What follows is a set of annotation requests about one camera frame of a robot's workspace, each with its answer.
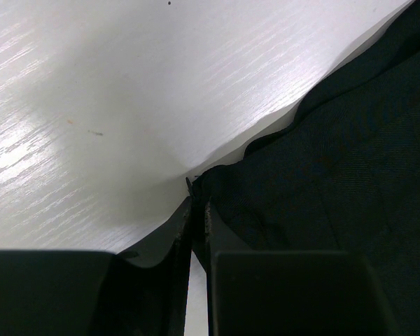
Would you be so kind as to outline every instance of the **wood grain texture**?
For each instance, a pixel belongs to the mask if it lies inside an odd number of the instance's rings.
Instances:
[[[0,248],[138,241],[408,2],[0,1]]]

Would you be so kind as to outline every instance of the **ribbed fabric texture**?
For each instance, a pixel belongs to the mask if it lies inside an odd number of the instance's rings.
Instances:
[[[253,249],[364,253],[402,334],[420,335],[420,0],[193,193]]]

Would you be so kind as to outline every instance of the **dark garment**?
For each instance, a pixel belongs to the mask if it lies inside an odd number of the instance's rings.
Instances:
[[[420,335],[420,0],[192,193],[252,249],[364,253],[402,334]]]

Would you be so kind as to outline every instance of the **stain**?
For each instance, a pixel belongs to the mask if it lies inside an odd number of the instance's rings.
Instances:
[[[87,132],[92,133],[92,134],[94,134],[94,135],[97,135],[98,137],[102,137],[102,136],[104,135],[104,134],[103,134],[103,133],[101,133],[101,132],[91,131],[90,129],[89,129]]]

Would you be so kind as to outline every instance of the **dark mark on table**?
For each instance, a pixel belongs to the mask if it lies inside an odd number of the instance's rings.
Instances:
[[[100,136],[100,137],[102,137],[104,135],[101,132],[91,131],[90,129],[87,132],[92,133],[92,134],[97,135],[97,136]]]

